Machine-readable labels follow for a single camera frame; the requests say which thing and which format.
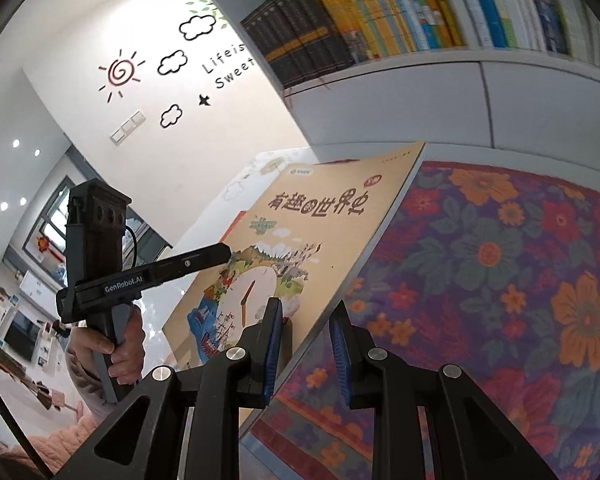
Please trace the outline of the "person left hand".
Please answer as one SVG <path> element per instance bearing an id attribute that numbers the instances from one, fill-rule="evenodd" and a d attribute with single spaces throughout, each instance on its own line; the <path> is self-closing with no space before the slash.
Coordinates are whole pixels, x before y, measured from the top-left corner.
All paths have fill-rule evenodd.
<path id="1" fill-rule="evenodd" d="M 90 328 L 75 327 L 71 331 L 66 359 L 76 388 L 102 385 L 94 364 L 95 353 L 111 360 L 107 375 L 118 385 L 131 385 L 139 380 L 144 366 L 144 340 L 142 315 L 137 306 L 131 308 L 123 341 L 117 346 Z"/>

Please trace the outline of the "left grey sleeve forearm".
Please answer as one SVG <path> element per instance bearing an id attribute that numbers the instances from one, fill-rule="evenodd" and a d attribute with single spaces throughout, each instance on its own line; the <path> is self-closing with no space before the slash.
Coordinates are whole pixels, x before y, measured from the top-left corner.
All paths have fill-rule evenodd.
<path id="1" fill-rule="evenodd" d="M 97 425 L 117 407 L 106 400 L 105 389 L 93 360 L 93 351 L 69 344 L 65 352 L 69 376 Z"/>

